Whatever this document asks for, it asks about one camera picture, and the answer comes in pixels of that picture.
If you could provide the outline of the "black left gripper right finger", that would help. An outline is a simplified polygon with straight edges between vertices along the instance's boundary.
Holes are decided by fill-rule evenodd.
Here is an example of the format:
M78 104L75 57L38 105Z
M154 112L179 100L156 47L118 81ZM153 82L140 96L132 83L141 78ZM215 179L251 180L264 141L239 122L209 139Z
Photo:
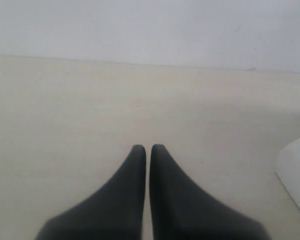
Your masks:
M213 198L162 144L151 149L149 197L155 240L264 240L265 228Z

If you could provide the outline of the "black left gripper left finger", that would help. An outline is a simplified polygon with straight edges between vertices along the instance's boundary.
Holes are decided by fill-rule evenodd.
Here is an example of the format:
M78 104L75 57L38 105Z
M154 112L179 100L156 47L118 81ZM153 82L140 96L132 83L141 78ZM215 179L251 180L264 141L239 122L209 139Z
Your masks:
M94 194L48 220L38 240L140 240L146 191L146 151L134 145Z

